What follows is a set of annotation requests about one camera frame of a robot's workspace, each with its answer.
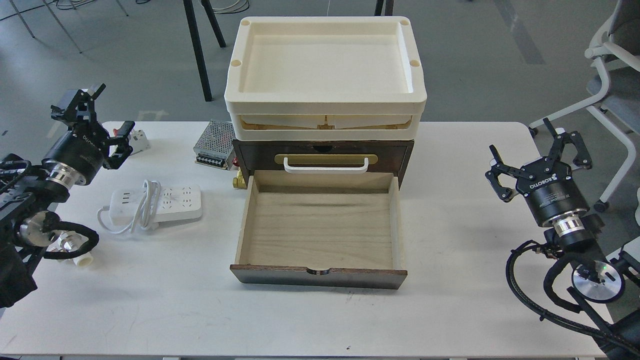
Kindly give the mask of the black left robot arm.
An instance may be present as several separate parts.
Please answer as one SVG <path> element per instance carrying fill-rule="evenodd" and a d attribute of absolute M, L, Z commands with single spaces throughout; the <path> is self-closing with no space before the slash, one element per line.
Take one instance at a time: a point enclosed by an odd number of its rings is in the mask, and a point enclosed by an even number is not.
<path fill-rule="evenodd" d="M 50 205 L 64 203 L 74 185 L 86 186 L 101 167 L 118 169 L 133 152 L 125 121 L 114 136 L 98 122 L 95 100 L 105 84 L 70 89 L 51 117 L 67 132 L 41 164 L 9 153 L 1 160 L 0 305 L 13 306 L 37 289 L 33 275 L 41 259 L 66 260 L 91 251 L 99 235 L 82 224 L 62 221 Z"/>

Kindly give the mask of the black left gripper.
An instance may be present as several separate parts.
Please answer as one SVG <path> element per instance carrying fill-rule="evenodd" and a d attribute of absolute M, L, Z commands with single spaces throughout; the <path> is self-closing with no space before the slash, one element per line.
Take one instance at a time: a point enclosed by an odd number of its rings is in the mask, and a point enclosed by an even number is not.
<path fill-rule="evenodd" d="M 89 89 L 69 89 L 58 105 L 51 105 L 51 119 L 69 130 L 42 159 L 51 182 L 89 185 L 102 166 L 117 170 L 132 154 L 129 136 L 135 121 L 124 121 L 114 137 L 98 122 L 95 100 L 105 88 L 103 83 Z"/>

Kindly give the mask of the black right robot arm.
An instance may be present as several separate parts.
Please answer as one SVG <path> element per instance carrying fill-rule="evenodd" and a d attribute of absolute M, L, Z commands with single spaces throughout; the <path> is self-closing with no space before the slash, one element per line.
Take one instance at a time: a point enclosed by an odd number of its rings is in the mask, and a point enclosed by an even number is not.
<path fill-rule="evenodd" d="M 626 280 L 639 284 L 639 262 L 620 250 L 607 260 L 597 241 L 604 226 L 598 214 L 589 214 L 589 205 L 573 179 L 573 170 L 590 169 L 592 158 L 582 136 L 558 131 L 543 119 L 554 138 L 544 157 L 512 167 L 503 163 L 495 146 L 489 149 L 494 163 L 486 178 L 503 202 L 516 195 L 525 199 L 535 223 L 545 228 L 545 243 L 528 240 L 512 250 L 506 264 L 507 283 L 521 303 L 547 320 L 567 330 L 591 337 L 611 360 L 639 358 L 639 312 L 635 310 L 618 322 L 608 323 L 592 307 L 619 299 Z M 515 262 L 526 251 L 554 259 L 542 282 L 546 296 L 556 306 L 574 313 L 585 312 L 595 326 L 562 317 L 526 296 L 515 278 Z"/>

